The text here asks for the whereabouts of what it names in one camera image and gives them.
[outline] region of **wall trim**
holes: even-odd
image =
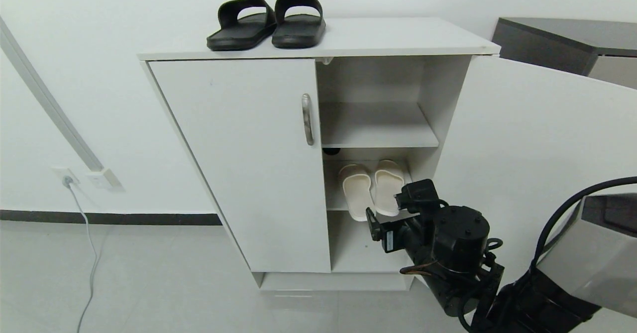
[[[216,214],[98,214],[86,213],[89,224],[163,224],[221,226]],[[0,210],[0,220],[50,223],[84,223],[80,213]]]

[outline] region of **gray tile floor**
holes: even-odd
[[[409,292],[262,293],[220,226],[93,225],[102,253],[83,333],[462,332]],[[2,333],[73,333],[93,255],[82,224],[0,222]],[[634,333],[608,310],[575,332]]]

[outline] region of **white wall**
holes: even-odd
[[[227,0],[0,0],[0,14],[84,140],[123,183],[81,184],[87,211],[214,212],[135,54],[210,23]],[[267,0],[274,5],[275,0]],[[327,17],[442,17],[491,38],[499,16],[637,21],[637,0],[320,0]],[[201,33],[201,41],[209,33]],[[2,60],[3,209],[74,211],[51,166],[87,172],[6,59]]]

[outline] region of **door handle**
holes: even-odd
[[[308,145],[314,145],[314,136],[312,136],[312,119],[311,119],[311,111],[310,111],[310,95],[304,94],[301,97],[301,107],[303,108],[303,126],[305,127],[305,140],[307,140]]]

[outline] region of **cabinet top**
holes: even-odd
[[[278,49],[266,38],[250,50],[213,52],[206,37],[216,28],[201,25],[155,50],[138,54],[143,61],[185,59],[320,58],[355,56],[436,56],[498,54],[500,46],[457,25],[434,17],[326,18],[319,45],[307,49]]]

